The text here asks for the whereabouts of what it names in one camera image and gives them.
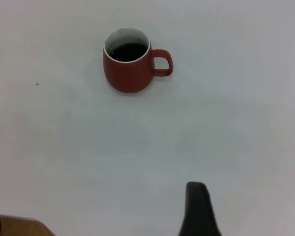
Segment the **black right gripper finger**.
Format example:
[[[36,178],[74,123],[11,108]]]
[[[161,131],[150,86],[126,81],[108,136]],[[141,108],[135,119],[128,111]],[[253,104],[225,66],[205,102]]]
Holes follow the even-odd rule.
[[[188,182],[180,236],[220,236],[209,191],[201,182]]]

